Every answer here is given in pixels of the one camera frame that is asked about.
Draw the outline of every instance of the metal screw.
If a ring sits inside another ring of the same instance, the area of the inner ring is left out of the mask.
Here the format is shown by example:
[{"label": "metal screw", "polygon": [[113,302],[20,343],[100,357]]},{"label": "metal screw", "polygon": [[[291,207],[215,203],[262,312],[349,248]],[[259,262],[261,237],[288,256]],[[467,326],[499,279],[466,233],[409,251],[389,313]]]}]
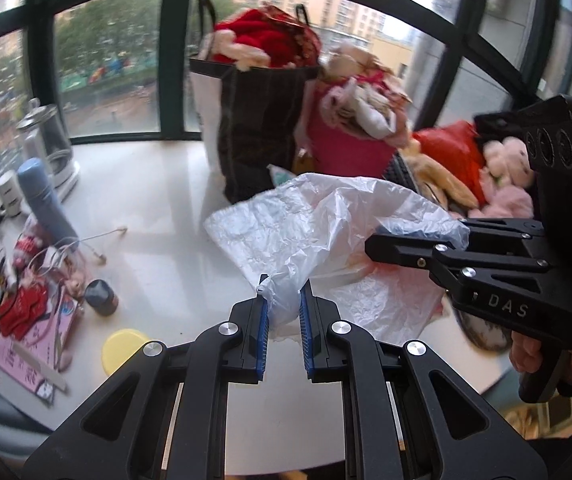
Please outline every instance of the metal screw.
[{"label": "metal screw", "polygon": [[220,325],[219,330],[221,335],[233,335],[237,333],[239,326],[237,326],[235,323],[227,321],[226,323],[222,323]]},{"label": "metal screw", "polygon": [[424,355],[426,353],[426,345],[421,341],[411,341],[406,345],[406,350],[412,355]]},{"label": "metal screw", "polygon": [[162,345],[160,345],[160,343],[157,341],[151,341],[146,346],[144,346],[144,355],[147,355],[148,357],[155,357],[156,355],[161,354],[163,349],[164,348]]},{"label": "metal screw", "polygon": [[348,334],[351,331],[351,324],[346,321],[335,321],[330,329],[336,334]]}]

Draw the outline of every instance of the blue bottle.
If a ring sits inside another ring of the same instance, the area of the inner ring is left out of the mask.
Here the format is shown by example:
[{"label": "blue bottle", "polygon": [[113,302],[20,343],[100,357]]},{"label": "blue bottle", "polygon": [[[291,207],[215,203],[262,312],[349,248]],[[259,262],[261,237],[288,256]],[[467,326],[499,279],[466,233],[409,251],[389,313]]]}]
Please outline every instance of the blue bottle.
[{"label": "blue bottle", "polygon": [[17,180],[37,222],[50,235],[51,244],[61,247],[73,243],[77,233],[64,214],[42,161],[26,160],[17,170]]}]

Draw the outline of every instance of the beige stuffed animal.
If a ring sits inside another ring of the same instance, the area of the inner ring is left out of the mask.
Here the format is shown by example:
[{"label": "beige stuffed animal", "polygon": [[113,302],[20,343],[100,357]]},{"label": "beige stuffed animal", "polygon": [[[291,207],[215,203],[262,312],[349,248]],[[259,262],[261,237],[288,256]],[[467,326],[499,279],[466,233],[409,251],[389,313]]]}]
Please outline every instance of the beige stuffed animal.
[{"label": "beige stuffed animal", "polygon": [[512,184],[527,189],[535,180],[528,163],[526,144],[516,137],[506,137],[504,142],[487,142],[484,145],[484,158],[498,188]]},{"label": "beige stuffed animal", "polygon": [[420,153],[418,140],[411,138],[407,148],[399,150],[415,177],[420,194],[448,210],[448,197],[468,209],[476,209],[479,202],[466,185],[428,155]]}]

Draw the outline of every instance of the red plastic bag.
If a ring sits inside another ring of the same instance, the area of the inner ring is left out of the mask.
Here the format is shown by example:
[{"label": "red plastic bag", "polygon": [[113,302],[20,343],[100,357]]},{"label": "red plastic bag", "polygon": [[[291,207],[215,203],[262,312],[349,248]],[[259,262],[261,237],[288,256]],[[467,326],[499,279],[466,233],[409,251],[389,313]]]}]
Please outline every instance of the red plastic bag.
[{"label": "red plastic bag", "polygon": [[422,145],[422,153],[440,163],[473,192],[480,207],[486,203],[479,185],[484,156],[475,142],[478,134],[472,124],[458,121],[449,126],[414,132],[413,137]]}]

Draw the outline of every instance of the pink paper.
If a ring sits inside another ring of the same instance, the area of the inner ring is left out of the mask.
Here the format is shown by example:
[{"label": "pink paper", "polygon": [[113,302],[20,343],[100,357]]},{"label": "pink paper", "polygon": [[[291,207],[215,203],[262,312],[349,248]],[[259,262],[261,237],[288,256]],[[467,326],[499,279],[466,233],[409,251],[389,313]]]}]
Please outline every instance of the pink paper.
[{"label": "pink paper", "polygon": [[[21,343],[31,354],[57,370],[58,359],[66,345],[78,303],[64,291],[58,309],[60,285],[51,279],[47,279],[47,285],[46,314],[32,326]],[[51,404],[54,394],[52,384],[13,351],[13,341],[11,335],[4,337],[0,334],[0,368],[27,390]]]}]

